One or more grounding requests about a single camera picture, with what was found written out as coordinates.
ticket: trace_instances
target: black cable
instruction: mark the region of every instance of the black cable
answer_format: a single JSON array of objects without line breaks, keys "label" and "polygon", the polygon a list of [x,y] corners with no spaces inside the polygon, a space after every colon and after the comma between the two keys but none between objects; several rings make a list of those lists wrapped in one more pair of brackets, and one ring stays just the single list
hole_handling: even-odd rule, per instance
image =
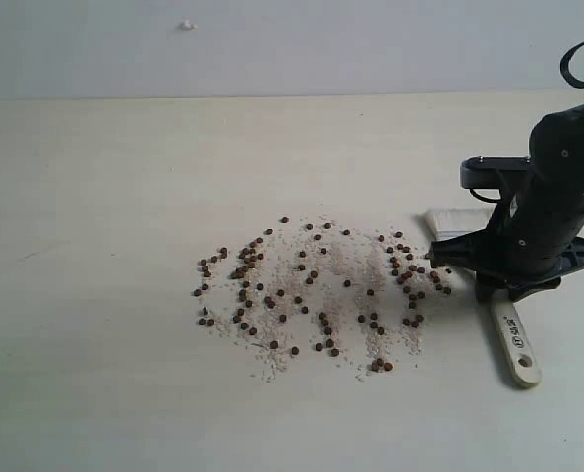
[{"label": "black cable", "polygon": [[485,197],[483,195],[480,195],[478,192],[476,192],[473,189],[469,189],[469,193],[471,195],[473,195],[479,201],[485,202],[487,204],[498,204],[499,202],[501,202],[501,198],[499,198],[499,199],[490,199],[489,197]]}]

